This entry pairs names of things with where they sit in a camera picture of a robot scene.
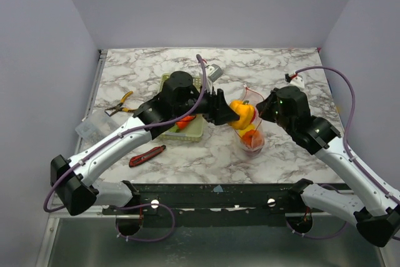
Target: robotic arm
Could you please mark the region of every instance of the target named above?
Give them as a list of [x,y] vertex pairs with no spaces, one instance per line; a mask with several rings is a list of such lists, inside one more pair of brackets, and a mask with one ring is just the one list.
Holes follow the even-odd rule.
[[[197,59],[205,72],[203,60],[200,56]],[[202,114],[215,125],[239,119],[226,103],[221,89],[205,91],[204,86],[199,93],[188,73],[176,71],[165,81],[159,94],[140,105],[133,117],[108,137],[69,159],[61,155],[55,157],[51,161],[52,191],[57,193],[69,214],[81,214],[92,205],[127,207],[140,203],[140,195],[129,181],[96,180],[128,152],[171,128],[178,116]],[[311,115],[307,96],[297,87],[274,89],[256,107],[262,119],[284,128],[296,144],[326,163],[355,193],[354,196],[341,195],[303,179],[291,189],[297,197],[295,203],[338,216],[355,225],[369,242],[383,247],[400,228],[400,205],[393,200],[394,196],[400,197],[400,192],[357,159],[388,193],[383,193],[360,171],[354,164],[356,156],[350,158],[344,149],[339,131],[324,118]],[[57,210],[48,209],[48,201],[49,196],[45,210]]]

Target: gray floor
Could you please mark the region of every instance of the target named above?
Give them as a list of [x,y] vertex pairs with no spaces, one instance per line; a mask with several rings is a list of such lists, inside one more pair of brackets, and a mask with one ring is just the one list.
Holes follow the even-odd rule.
[[[342,221],[319,217],[312,232],[333,233]],[[155,238],[166,229],[144,229]],[[178,228],[159,243],[125,242],[116,238],[114,220],[64,219],[60,222],[50,266],[176,266],[176,267],[345,267],[383,266],[378,249],[352,227],[338,238],[311,241],[287,228]]]

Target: marble tabletop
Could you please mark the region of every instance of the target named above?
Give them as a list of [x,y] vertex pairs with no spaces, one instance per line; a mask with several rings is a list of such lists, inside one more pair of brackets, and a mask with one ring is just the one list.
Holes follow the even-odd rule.
[[[316,49],[112,49],[108,51],[94,109],[114,106],[128,91],[134,94],[126,106],[136,108],[152,98],[164,73],[183,70],[200,75],[199,53],[209,64],[219,65],[224,74],[214,83],[222,88],[227,102],[240,97],[243,85],[264,96],[286,85],[284,74],[320,65]],[[303,75],[311,112],[323,116],[342,130],[339,115],[323,71]],[[122,124],[130,115],[112,118]],[[233,129],[206,124],[198,143],[156,139],[145,144],[104,172],[100,180],[133,183],[295,183],[307,178],[317,183],[341,179],[324,163],[297,146],[279,126],[264,121],[266,144],[261,154],[247,158],[233,147]],[[132,156],[165,144],[167,149],[136,168],[129,168]]]

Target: cable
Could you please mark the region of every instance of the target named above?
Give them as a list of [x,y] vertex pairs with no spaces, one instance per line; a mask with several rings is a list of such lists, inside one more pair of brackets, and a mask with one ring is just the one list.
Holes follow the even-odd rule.
[[[127,129],[126,131],[121,132],[122,137],[133,133],[134,131],[139,131],[140,129],[149,129],[149,128],[155,128],[158,126],[164,126],[164,125],[170,125],[170,124],[174,124],[176,122],[178,122],[179,120],[181,120],[182,118],[185,118],[186,116],[189,116],[190,114],[192,114],[194,112],[194,110],[200,105],[200,101],[204,96],[204,93],[206,91],[206,85],[205,83],[207,82],[207,74],[206,74],[206,65],[204,65],[204,61],[202,59],[202,57],[200,56],[200,54],[196,55],[196,58],[198,60],[198,62],[200,63],[201,69],[202,69],[202,87],[200,90],[200,95],[199,98],[197,99],[196,103],[194,104],[194,106],[187,111],[185,114],[183,114],[180,117],[177,117],[173,120],[169,120],[169,121],[165,121],[165,122],[161,122],[161,123],[153,123],[153,124],[147,124],[147,125],[143,125],[143,126],[138,126],[136,128],[131,128],[131,129]],[[89,153],[87,156],[85,156],[81,161],[84,163],[86,162],[91,156],[93,156],[94,154],[98,153],[100,150],[102,150],[103,148],[105,148],[107,145],[111,144],[112,142],[121,139],[118,135],[112,137],[111,139],[109,139],[108,141],[104,142],[103,144],[101,144],[99,147],[97,147],[95,150],[93,150],[91,153]],[[60,209],[65,208],[65,206],[59,206],[57,208],[54,209],[50,209],[48,208],[48,204],[50,201],[51,196],[53,195],[53,193],[56,191],[56,188],[60,185],[60,183],[62,183],[62,181],[64,181],[64,179],[69,176],[69,174],[71,174],[76,168],[78,168],[80,166],[79,163],[76,163],[74,166],[70,167],[70,169],[68,171],[66,171],[62,176],[60,176],[60,178],[53,184],[53,186],[50,189],[50,192],[47,194],[46,199],[44,200],[44,204],[43,204],[43,210],[47,213],[53,213],[56,212]]]
[[171,215],[171,218],[172,218],[171,229],[168,231],[168,233],[166,233],[164,236],[162,236],[160,238],[156,238],[156,239],[141,239],[141,238],[135,238],[132,236],[124,236],[123,234],[121,234],[119,232],[119,228],[117,225],[116,226],[116,230],[118,232],[117,238],[121,236],[121,237],[127,239],[127,241],[132,240],[132,241],[138,241],[138,242],[158,242],[158,241],[162,241],[172,235],[172,233],[174,232],[174,229],[175,229],[175,215],[174,215],[174,212],[169,207],[167,207],[165,204],[145,203],[145,204],[140,204],[138,206],[129,206],[127,208],[117,208],[117,209],[125,211],[125,210],[129,210],[129,209],[139,209],[139,208],[143,208],[145,206],[162,206],[163,208],[167,209],[168,213]]
[[[351,110],[350,110],[350,115],[349,115],[349,119],[347,121],[347,125],[344,129],[344,135],[343,135],[343,146],[344,149],[347,152],[347,155],[352,158],[353,154],[351,153],[351,150],[349,148],[349,142],[348,142],[348,135],[349,135],[349,130],[350,130],[350,126],[351,126],[351,122],[352,122],[352,118],[354,116],[354,111],[356,110],[356,95],[354,93],[354,89],[353,86],[351,85],[350,81],[348,80],[348,78],[339,70],[336,70],[334,68],[330,68],[330,67],[324,67],[324,66],[313,66],[313,67],[306,67],[306,68],[302,68],[296,71],[296,74],[303,72],[303,71],[307,71],[307,70],[312,70],[312,69],[325,69],[325,70],[330,70],[333,71],[335,73],[337,73],[338,75],[340,75],[344,81],[346,82],[346,84],[349,86],[350,89],[350,93],[351,93]],[[383,185],[380,184],[380,182],[374,178],[374,176],[370,175],[369,172],[357,161],[357,159],[352,159],[352,161],[354,162],[354,164],[357,166],[357,168],[373,183],[375,184],[375,186],[377,186],[388,198],[390,198],[391,200],[393,200],[395,203],[400,204],[400,200],[397,199],[396,197],[394,197]]]
[[[332,190],[335,190],[336,192],[338,192],[338,193],[340,194],[339,190],[336,189],[334,186],[331,186],[330,184],[321,184],[320,186],[321,186],[322,188],[323,188],[323,187],[331,188]],[[298,236],[300,236],[300,237],[302,237],[302,238],[307,238],[307,239],[312,239],[312,240],[326,240],[326,239],[335,238],[335,237],[339,236],[341,233],[343,233],[344,230],[347,228],[348,225],[349,225],[349,223],[344,222],[343,226],[342,226],[341,228],[339,228],[339,230],[338,230],[336,233],[330,234],[330,235],[327,235],[327,236],[322,236],[322,237],[315,237],[315,236],[309,236],[308,234],[303,234],[303,233],[299,233],[298,231],[295,231],[295,230],[291,227],[291,225],[289,224],[289,222],[286,220],[286,226],[292,231],[293,234],[296,234],[296,235],[298,235]]]

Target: pliers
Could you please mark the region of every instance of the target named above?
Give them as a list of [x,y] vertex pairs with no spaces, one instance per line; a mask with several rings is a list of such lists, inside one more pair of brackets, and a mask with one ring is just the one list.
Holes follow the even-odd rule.
[[111,117],[112,115],[118,113],[118,112],[125,112],[125,113],[133,113],[135,112],[135,109],[129,109],[129,108],[123,108],[123,104],[125,103],[125,100],[130,97],[130,95],[133,94],[133,91],[129,91],[128,93],[126,93],[124,95],[124,97],[121,98],[121,101],[119,102],[119,104],[117,104],[116,106],[113,106],[111,108],[105,109],[105,111],[111,111],[114,110],[111,114],[109,114],[109,116]]

